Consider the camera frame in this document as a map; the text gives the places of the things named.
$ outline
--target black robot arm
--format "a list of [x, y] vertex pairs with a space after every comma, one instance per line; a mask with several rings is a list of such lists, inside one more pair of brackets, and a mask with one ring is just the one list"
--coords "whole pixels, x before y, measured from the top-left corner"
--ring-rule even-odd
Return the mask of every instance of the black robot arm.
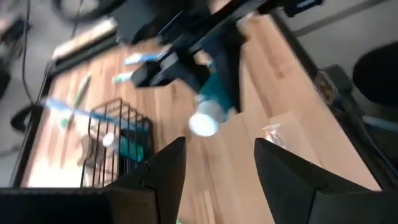
[[193, 56], [203, 50], [213, 59], [234, 109], [241, 111], [239, 61], [245, 38], [236, 22], [247, 13], [267, 14], [282, 7], [294, 16], [323, 0], [232, 0], [212, 14], [206, 1], [198, 0], [125, 0], [113, 5], [110, 16], [117, 29], [94, 42], [51, 62], [48, 76], [71, 69], [120, 43], [136, 44], [157, 37], [160, 45], [171, 48], [156, 62], [146, 62], [133, 73], [136, 87], [168, 85], [179, 78], [199, 92], [210, 71], [195, 63]]

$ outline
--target floor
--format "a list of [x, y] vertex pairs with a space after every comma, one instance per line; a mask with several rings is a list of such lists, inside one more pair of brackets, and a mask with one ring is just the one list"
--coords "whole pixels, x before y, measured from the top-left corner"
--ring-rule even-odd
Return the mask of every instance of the floor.
[[[13, 12], [24, 12], [24, 1], [17, 6]], [[67, 1], [68, 9], [78, 9], [79, 0]], [[85, 0], [84, 7], [91, 4]], [[6, 16], [5, 9], [0, 10], [0, 16]], [[44, 68], [47, 61], [51, 58], [54, 48], [71, 36], [73, 24], [68, 24], [59, 19], [51, 10], [49, 0], [31, 0], [30, 23], [32, 28], [28, 35], [27, 61], [26, 61], [26, 80], [29, 90], [34, 98], [37, 95], [44, 77]], [[76, 34], [81, 34], [88, 30], [93, 24], [79, 25]], [[6, 90], [2, 100], [0, 100], [0, 154], [9, 151], [13, 147], [19, 147], [23, 139], [23, 134], [15, 132], [9, 125], [13, 114], [26, 104], [28, 99], [22, 85], [21, 60], [12, 66], [12, 80]], [[9, 185], [9, 179], [14, 168], [17, 153], [0, 157], [0, 187]]]
[[[90, 6], [93, 1], [85, 0], [83, 7]], [[61, 21], [54, 14], [49, 0], [31, 0], [31, 2], [30, 23], [33, 28], [29, 32], [26, 79], [30, 91], [36, 97], [47, 61], [51, 58], [54, 48], [70, 38], [73, 26]], [[71, 9], [77, 9], [80, 1], [66, 2]], [[16, 7], [15, 11], [23, 11], [23, 9], [22, 5]], [[348, 16], [343, 13], [351, 9], [359, 9], [359, 12]], [[395, 14], [397, 10], [398, 1], [326, 0], [324, 6], [313, 8], [293, 19], [286, 18], [286, 21], [320, 68], [339, 64], [347, 74], [350, 74], [353, 64], [361, 54], [378, 45], [398, 39], [398, 21]], [[344, 18], [333, 20], [333, 15], [339, 13]], [[0, 10], [0, 16], [4, 14], [6, 14], [5, 10]], [[326, 20], [323, 26], [312, 29], [311, 25], [321, 20]], [[77, 34], [91, 26], [92, 24], [80, 25]], [[22, 87], [21, 61], [14, 64], [11, 73], [11, 83], [4, 98], [0, 100], [0, 129], [2, 131], [0, 154], [18, 147], [22, 142], [23, 135], [10, 127], [9, 120], [19, 108], [28, 103]], [[358, 93], [356, 97], [368, 114], [387, 116], [398, 121], [397, 111], [372, 104]], [[16, 157], [17, 153], [0, 157], [0, 187], [8, 185]]]
[[[356, 61], [372, 49], [398, 40], [398, 1], [325, 0], [294, 18], [284, 18], [319, 68], [340, 65], [350, 77]], [[367, 115], [398, 122], [398, 108], [370, 102], [358, 90], [354, 97]], [[396, 133], [370, 128], [381, 149], [398, 158]]]

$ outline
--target wooden tabletop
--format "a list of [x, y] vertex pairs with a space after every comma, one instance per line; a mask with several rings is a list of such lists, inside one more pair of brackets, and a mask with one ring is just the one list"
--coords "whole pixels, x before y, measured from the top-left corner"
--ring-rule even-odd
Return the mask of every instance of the wooden tabletop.
[[[116, 74], [137, 68], [123, 65], [127, 56], [157, 48], [151, 41], [114, 49], [65, 72], [53, 81], [49, 96], [71, 103], [80, 80], [91, 72], [81, 108], [90, 110], [121, 97], [153, 120], [157, 150], [178, 136], [187, 137], [187, 171], [178, 215], [185, 223], [273, 223], [253, 156], [255, 138], [264, 137], [262, 128], [270, 124], [283, 127], [287, 150], [379, 190], [272, 19], [252, 17], [242, 31], [248, 37], [241, 60], [243, 112], [232, 115], [212, 137], [200, 138], [189, 131], [195, 94], [182, 82], [139, 90], [130, 83], [112, 84]], [[65, 44], [55, 55], [76, 45], [77, 40]], [[76, 161], [81, 146], [76, 129], [62, 131], [58, 123], [55, 111], [42, 115], [24, 186], [79, 186], [81, 168]]]

